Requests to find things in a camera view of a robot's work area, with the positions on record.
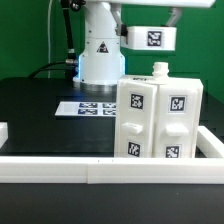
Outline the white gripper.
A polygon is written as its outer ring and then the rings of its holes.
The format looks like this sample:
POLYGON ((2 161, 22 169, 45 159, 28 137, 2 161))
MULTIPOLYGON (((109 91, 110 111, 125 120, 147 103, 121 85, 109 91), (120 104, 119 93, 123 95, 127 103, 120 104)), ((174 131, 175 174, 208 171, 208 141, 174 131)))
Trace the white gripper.
POLYGON ((116 34, 126 36, 127 26, 121 20, 121 5, 148 5, 148 6, 169 6, 170 18, 166 26, 174 27, 182 16, 182 9, 179 7, 190 8, 210 8, 216 0, 86 0, 87 2, 109 2, 111 4, 111 13, 116 22, 116 34))

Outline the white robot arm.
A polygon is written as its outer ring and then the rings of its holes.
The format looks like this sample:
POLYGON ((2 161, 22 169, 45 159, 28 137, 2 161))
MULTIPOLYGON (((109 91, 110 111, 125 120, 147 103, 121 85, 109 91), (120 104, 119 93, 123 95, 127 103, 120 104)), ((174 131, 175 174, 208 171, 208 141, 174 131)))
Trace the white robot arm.
POLYGON ((216 0, 59 0, 65 20, 68 60, 74 68, 73 84, 88 90, 111 91, 125 73, 122 47, 143 51, 173 51, 176 23, 184 8, 209 8, 216 0), (163 26, 128 26, 121 20, 124 4, 169 7, 163 26), (85 48, 77 54, 69 18, 71 11, 85 11, 85 48))

